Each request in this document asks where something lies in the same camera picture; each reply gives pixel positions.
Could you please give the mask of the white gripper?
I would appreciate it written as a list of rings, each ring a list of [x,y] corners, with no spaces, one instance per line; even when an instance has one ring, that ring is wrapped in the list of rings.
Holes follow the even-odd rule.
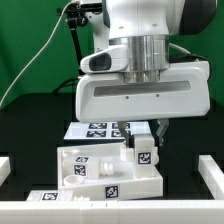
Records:
[[[173,63],[157,82],[127,84],[119,73],[87,74],[76,90],[76,118],[82,123],[118,122],[127,148],[133,136],[126,121],[153,120],[152,134],[159,147],[168,118],[205,115],[210,108],[209,63]]]

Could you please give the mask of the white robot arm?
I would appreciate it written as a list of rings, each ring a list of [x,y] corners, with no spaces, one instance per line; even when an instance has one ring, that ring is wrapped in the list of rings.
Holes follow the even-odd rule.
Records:
[[[218,0],[102,0],[109,32],[100,51],[81,60],[76,91],[82,123],[203,116],[210,108],[206,60],[169,58],[169,37],[198,34],[213,20]]]

